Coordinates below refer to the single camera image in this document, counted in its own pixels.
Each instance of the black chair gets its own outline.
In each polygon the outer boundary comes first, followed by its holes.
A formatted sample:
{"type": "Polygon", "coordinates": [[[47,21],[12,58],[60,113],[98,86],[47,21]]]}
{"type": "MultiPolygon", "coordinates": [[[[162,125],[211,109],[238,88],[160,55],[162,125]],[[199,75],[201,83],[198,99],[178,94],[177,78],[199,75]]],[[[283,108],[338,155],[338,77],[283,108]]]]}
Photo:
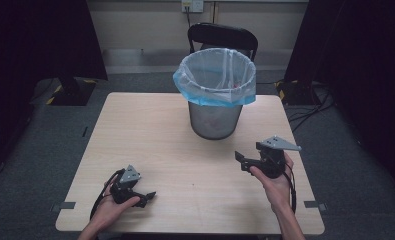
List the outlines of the black chair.
{"type": "Polygon", "coordinates": [[[194,42],[202,43],[201,50],[207,48],[235,49],[254,61],[258,42],[248,30],[214,23],[197,23],[188,29],[190,53],[195,52],[194,42]]]}

